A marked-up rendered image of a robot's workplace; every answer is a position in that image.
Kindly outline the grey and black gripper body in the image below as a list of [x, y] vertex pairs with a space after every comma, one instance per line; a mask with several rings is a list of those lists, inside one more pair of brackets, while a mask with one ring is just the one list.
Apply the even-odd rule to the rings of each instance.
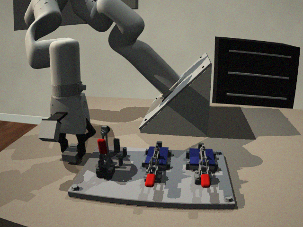
[[51, 95], [50, 117], [56, 112], [68, 113], [60, 120], [62, 123], [60, 133], [84, 134], [86, 132], [86, 118], [90, 122], [90, 116], [85, 93], [80, 92], [68, 97]]

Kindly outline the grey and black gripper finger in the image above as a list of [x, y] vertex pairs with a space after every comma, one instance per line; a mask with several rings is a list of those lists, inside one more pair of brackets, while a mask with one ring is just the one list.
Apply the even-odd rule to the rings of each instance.
[[93, 126], [90, 124], [90, 122], [88, 121], [87, 118], [86, 118], [86, 123], [87, 123], [86, 129], [88, 130], [88, 133], [86, 133], [86, 134], [76, 134], [76, 137], [77, 137], [77, 140], [78, 140], [77, 149], [78, 149], [79, 158], [82, 158], [86, 153], [85, 141], [88, 138], [95, 135], [95, 133], [96, 133], [96, 130], [93, 128]]
[[63, 153], [69, 147], [66, 133], [60, 133], [58, 142], [60, 143], [61, 152]]

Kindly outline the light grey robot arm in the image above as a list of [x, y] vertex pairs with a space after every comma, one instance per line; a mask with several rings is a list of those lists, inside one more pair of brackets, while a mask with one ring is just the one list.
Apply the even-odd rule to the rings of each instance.
[[[179, 76], [147, 43], [137, 38], [144, 20], [121, 0], [70, 0], [73, 12], [96, 31], [107, 31], [110, 47], [126, 58], [160, 93], [171, 93], [185, 78]], [[51, 69], [52, 93], [74, 96], [86, 90], [80, 79], [80, 46], [72, 38], [36, 41], [55, 31], [62, 23], [61, 12], [68, 0], [31, 0], [25, 13], [29, 27], [25, 37], [27, 60], [33, 69]], [[37, 19], [37, 20], [36, 20]], [[67, 112], [42, 119], [38, 138], [58, 142], [61, 122]]]

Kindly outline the blue rectangular block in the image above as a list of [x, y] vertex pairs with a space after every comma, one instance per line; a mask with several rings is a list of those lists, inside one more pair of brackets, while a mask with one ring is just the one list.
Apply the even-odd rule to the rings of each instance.
[[[189, 169], [199, 169], [199, 148], [189, 148]], [[207, 160], [209, 160], [209, 169], [214, 170], [215, 168], [215, 161], [214, 161], [214, 155], [213, 155], [213, 149], [206, 149], [205, 155], [207, 157]]]
[[[149, 167], [149, 161], [154, 154], [154, 148], [155, 147], [149, 147], [148, 154], [145, 160], [145, 167]], [[159, 167], [166, 168], [169, 148], [168, 147], [159, 147], [159, 148], [160, 148], [160, 159], [158, 159], [160, 162]]]

